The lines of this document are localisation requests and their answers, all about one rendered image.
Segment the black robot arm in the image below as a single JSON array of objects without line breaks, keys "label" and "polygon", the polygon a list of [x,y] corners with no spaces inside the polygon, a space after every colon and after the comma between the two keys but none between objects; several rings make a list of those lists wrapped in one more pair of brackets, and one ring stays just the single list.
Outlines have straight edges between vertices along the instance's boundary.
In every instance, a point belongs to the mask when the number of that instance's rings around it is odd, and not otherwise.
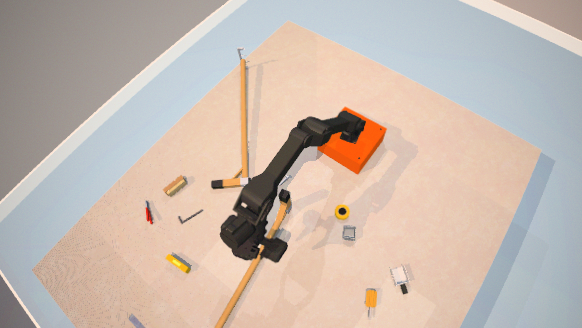
[{"label": "black robot arm", "polygon": [[[222,241],[232,249],[234,256],[257,260],[259,239],[252,236],[252,233],[265,227],[277,197],[278,185],[303,149],[309,146],[320,147],[339,132],[342,132],[340,139],[356,144],[365,123],[366,120],[347,110],[329,119],[309,116],[298,121],[297,127],[290,131],[288,139],[264,172],[253,177],[242,188],[232,208],[237,216],[220,232]],[[247,205],[246,208],[242,203]]]}]

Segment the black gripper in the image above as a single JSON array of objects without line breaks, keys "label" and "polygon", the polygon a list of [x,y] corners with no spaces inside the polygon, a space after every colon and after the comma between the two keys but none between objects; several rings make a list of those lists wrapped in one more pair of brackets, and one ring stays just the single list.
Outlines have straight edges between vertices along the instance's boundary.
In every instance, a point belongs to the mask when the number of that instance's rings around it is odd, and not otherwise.
[{"label": "black gripper", "polygon": [[[234,215],[229,216],[221,225],[221,230],[223,230],[235,218],[236,216]],[[268,221],[266,221],[265,227],[267,226],[267,224]],[[272,261],[273,263],[278,263],[282,256],[284,255],[285,251],[287,250],[288,244],[287,242],[279,239],[278,237],[275,238],[265,237],[264,235],[267,232],[267,230],[265,230],[265,227],[260,230],[254,230],[252,233],[252,236],[256,238],[258,237],[259,244],[264,246],[259,254],[260,255],[259,260],[261,261],[263,258],[265,258]]]}]

